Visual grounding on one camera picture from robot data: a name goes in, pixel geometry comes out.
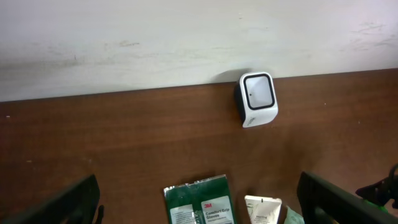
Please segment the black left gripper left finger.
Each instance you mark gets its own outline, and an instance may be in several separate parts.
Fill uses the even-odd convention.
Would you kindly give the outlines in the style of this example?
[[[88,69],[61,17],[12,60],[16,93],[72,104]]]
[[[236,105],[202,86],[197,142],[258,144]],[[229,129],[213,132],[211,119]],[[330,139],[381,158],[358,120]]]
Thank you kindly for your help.
[[[101,224],[104,206],[99,204],[99,200],[100,188],[92,174],[45,202],[4,219],[2,223]]]

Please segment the white tube gold cap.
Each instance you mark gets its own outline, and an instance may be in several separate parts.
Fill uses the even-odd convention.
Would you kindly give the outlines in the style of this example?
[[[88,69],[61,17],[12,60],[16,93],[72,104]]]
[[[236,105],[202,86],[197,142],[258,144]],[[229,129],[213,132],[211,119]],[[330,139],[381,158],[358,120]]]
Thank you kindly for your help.
[[[251,224],[277,224],[282,206],[280,198],[244,197]]]

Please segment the green 3M gloves package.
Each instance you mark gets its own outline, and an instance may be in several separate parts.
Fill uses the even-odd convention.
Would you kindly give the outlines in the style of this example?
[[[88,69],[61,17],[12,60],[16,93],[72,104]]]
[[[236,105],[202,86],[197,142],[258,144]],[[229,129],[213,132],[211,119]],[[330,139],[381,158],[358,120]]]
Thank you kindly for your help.
[[[171,224],[235,224],[233,201],[225,175],[166,187]]]

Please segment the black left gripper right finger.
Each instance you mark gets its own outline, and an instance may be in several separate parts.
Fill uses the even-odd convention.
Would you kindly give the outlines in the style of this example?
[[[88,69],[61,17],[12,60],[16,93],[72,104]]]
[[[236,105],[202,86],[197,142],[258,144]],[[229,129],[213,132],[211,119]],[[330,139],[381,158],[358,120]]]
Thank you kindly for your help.
[[[306,224],[397,224],[397,217],[310,172],[302,172],[297,197]]]

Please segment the light green wipes packet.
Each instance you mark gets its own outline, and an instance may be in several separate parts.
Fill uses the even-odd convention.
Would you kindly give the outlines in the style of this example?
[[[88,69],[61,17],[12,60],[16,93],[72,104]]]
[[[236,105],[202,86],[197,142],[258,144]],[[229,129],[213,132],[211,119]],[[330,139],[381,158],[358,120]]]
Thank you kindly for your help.
[[[286,218],[284,224],[305,224],[303,217],[287,206]]]

